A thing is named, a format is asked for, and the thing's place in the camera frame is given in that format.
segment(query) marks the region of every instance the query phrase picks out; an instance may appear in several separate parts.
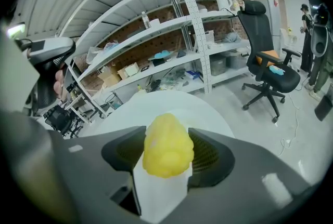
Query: gray floor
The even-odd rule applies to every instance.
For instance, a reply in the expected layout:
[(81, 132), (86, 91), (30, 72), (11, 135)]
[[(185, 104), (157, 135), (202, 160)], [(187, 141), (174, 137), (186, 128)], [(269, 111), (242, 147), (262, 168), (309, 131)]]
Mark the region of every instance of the gray floor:
[[(301, 88), (301, 83), (306, 78), (306, 74), (300, 74), (301, 82), (297, 89)], [(275, 98), (281, 114), (275, 125), (272, 123), (274, 110), (265, 97), (251, 105), (248, 111), (242, 110), (242, 105), (258, 94), (250, 88), (241, 90), (243, 83), (258, 84), (251, 74), (244, 74), (216, 85), (209, 94), (203, 91), (193, 94), (206, 101), (225, 118), (237, 139), (263, 146), (276, 155), (280, 155), (284, 149), (281, 145), (282, 139), (285, 139), (286, 146), (289, 146), (287, 140), (295, 137), (296, 109), (291, 97), (295, 106), (300, 108), (297, 112), (299, 127), (290, 148), (285, 148), (280, 158), (309, 183), (320, 181), (333, 156), (333, 111), (320, 122), (314, 113), (318, 102), (302, 88), (300, 91), (294, 90), (290, 97), (287, 95), (284, 104)], [(327, 91), (330, 83), (331, 80), (328, 80), (322, 93)], [(82, 129), (79, 136), (89, 136), (101, 122), (97, 117), (92, 125)]]

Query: orange cushion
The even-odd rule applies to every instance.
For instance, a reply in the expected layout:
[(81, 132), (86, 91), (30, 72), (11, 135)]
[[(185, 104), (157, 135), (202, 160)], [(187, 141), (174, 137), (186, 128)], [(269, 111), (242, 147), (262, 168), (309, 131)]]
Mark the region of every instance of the orange cushion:
[[(275, 50), (262, 51), (262, 52), (263, 52), (263, 53), (266, 53), (266, 54), (268, 54), (268, 55), (271, 55), (271, 56), (273, 56), (273, 57), (275, 57), (275, 58), (277, 58), (277, 59), (280, 58), (279, 55), (276, 53)], [(257, 59), (258, 64), (261, 65), (262, 58), (256, 56), (256, 59)], [(271, 65), (274, 65), (274, 63), (272, 63), (272, 62), (269, 61), (269, 62), (267, 63), (267, 67), (269, 67), (269, 66), (271, 66)]]

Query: white table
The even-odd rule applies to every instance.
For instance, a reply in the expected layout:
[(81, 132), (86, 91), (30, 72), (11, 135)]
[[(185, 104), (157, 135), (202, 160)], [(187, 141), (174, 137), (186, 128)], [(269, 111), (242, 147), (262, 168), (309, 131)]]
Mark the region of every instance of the white table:
[[(186, 128), (204, 129), (234, 138), (222, 116), (205, 101), (181, 91), (169, 90), (135, 94), (111, 113), (95, 134), (132, 126), (148, 127), (156, 116), (167, 112), (174, 114)], [(149, 175), (142, 167), (142, 159), (143, 155), (133, 171), (141, 218), (159, 223), (186, 197), (192, 167), (176, 177), (162, 179)]]

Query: white refrigerator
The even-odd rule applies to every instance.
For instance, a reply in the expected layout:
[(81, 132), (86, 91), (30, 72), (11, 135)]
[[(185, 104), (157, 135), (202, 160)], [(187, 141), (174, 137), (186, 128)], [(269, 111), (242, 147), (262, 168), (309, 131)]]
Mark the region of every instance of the white refrigerator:
[(280, 28), (281, 28), (281, 15), (280, 4), (278, 0), (256, 0), (260, 1), (266, 8), (266, 15), (270, 21), (272, 40), (274, 50), (280, 55)]

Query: white shelving unit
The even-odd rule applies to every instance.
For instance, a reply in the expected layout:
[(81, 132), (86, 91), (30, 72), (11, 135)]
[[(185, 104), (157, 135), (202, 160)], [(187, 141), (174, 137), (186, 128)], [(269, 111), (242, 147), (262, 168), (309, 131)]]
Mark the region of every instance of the white shelving unit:
[[(196, 39), (198, 42), (197, 53), (188, 52), (187, 55), (182, 58), (176, 59), (174, 57), (171, 61), (157, 67), (151, 66), (148, 70), (139, 72), (125, 80), (122, 80), (114, 86), (105, 89), (104, 91), (107, 90), (112, 92), (139, 79), (143, 79), (163, 70), (194, 60), (200, 60), (203, 82), (200, 79), (189, 81), (189, 84), (182, 88), (182, 90), (185, 92), (191, 92), (204, 88), (205, 92), (208, 93), (211, 91), (212, 84), (245, 72), (245, 69), (240, 69), (235, 71), (228, 71), (225, 74), (215, 77), (211, 75), (209, 55), (244, 46), (248, 44), (248, 41), (229, 44), (225, 43), (223, 47), (219, 49), (208, 49), (202, 23), (232, 18), (237, 15), (237, 13), (230, 13), (225, 11), (210, 11), (199, 13), (196, 1), (197, 0), (183, 0), (183, 2), (186, 3), (187, 9), (189, 11), (188, 16), (182, 16), (166, 21), (126, 39), (113, 49), (106, 52), (103, 56), (100, 56), (98, 60), (95, 60), (94, 63), (90, 65), (85, 72), (82, 73), (82, 75), (79, 77), (74, 77), (75, 80), (80, 83), (80, 81), (87, 75), (100, 69), (103, 65), (112, 61), (114, 58), (128, 51), (129, 49), (134, 48), (137, 45), (161, 34), (180, 29), (181, 27), (190, 24), (194, 27)], [(84, 0), (77, 8), (77, 10), (72, 14), (71, 18), (62, 28), (59, 35), (69, 37), (79, 36), (80, 38), (76, 43), (76, 51), (74, 55), (80, 55), (86, 53), (89, 47), (97, 46), (105, 38), (122, 29), (124, 26), (128, 25), (134, 20), (141, 18), (142, 11), (152, 12), (163, 7), (168, 7), (170, 5), (172, 5), (172, 0)]]

